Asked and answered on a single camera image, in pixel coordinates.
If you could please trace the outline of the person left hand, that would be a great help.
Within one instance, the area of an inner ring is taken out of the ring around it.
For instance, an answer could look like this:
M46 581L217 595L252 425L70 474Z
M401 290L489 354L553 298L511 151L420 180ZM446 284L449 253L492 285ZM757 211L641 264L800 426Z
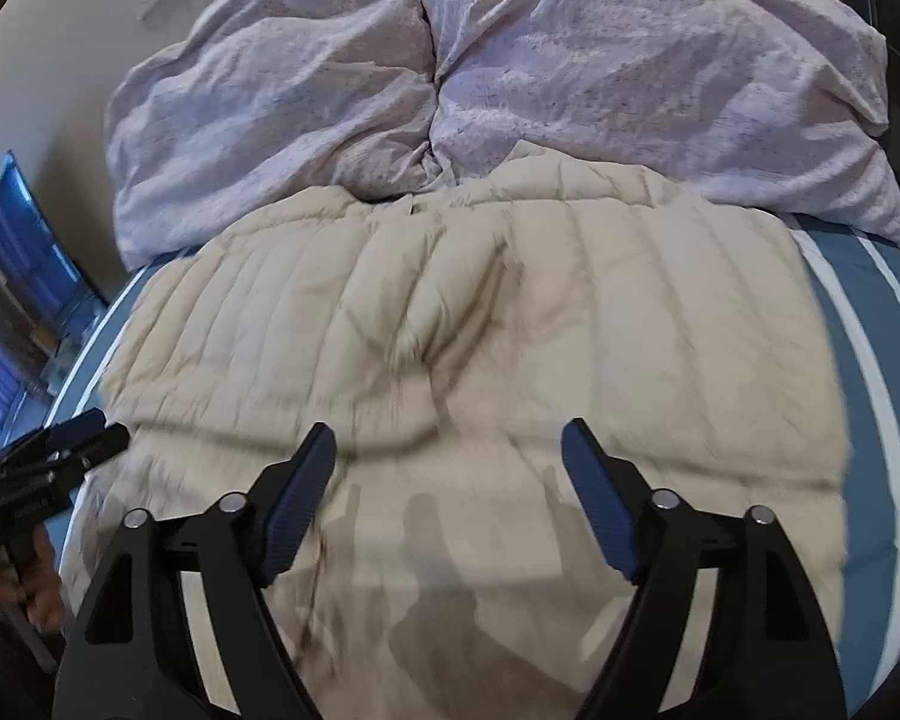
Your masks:
M63 628L66 610L55 550L43 523L34 528L34 550L35 562L21 578L15 578L9 569L0 569L0 616L9 606L23 606L37 631L56 634Z

